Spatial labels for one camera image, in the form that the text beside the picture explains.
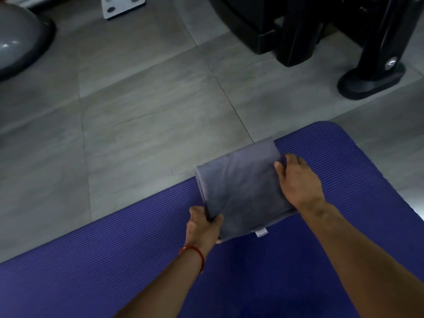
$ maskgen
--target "yoga mat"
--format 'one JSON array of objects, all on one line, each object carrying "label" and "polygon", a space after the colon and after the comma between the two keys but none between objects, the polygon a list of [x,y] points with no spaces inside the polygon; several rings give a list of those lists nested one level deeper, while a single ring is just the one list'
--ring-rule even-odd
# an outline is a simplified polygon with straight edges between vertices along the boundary
[{"label": "yoga mat", "polygon": [[[328,202],[419,279],[424,222],[336,124],[275,141],[319,175]],[[0,317],[112,317],[177,256],[195,178],[0,264]],[[180,317],[358,317],[299,215],[210,253]]]}]

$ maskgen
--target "gray exercise ball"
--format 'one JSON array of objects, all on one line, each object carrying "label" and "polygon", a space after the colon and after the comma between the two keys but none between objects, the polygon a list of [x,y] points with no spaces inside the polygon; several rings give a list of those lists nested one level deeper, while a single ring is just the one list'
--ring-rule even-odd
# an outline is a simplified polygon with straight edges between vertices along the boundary
[{"label": "gray exercise ball", "polygon": [[34,63],[50,46],[55,31],[52,20],[0,2],[0,81]]}]

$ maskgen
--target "red bracelet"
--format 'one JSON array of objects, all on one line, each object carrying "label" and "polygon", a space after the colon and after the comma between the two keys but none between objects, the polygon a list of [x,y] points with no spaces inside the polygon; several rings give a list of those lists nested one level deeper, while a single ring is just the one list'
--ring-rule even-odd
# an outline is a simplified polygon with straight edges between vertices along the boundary
[{"label": "red bracelet", "polygon": [[199,273],[203,273],[203,267],[205,266],[205,257],[203,256],[202,251],[200,251],[199,249],[197,249],[194,246],[185,246],[185,247],[182,247],[180,249],[180,252],[178,252],[178,254],[181,254],[181,252],[184,251],[185,249],[192,249],[194,251],[197,251],[197,253],[199,254],[199,256],[202,258],[202,268],[200,268],[200,272]]}]

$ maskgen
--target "silver bolt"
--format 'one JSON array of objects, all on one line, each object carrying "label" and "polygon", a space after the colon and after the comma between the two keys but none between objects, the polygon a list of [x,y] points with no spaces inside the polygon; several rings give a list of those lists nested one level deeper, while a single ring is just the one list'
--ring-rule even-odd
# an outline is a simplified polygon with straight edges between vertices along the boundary
[{"label": "silver bolt", "polygon": [[386,65],[384,68],[386,70],[392,69],[395,63],[397,62],[397,57],[390,58],[388,62],[386,62]]}]

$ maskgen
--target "folded towel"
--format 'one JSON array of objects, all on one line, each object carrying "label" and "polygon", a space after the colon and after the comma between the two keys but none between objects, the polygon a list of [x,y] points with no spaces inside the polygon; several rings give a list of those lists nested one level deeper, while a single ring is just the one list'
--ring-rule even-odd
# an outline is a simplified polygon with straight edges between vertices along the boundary
[{"label": "folded towel", "polygon": [[274,142],[266,139],[196,168],[210,219],[224,215],[222,240],[259,231],[297,212],[280,189],[273,166],[280,160]]}]

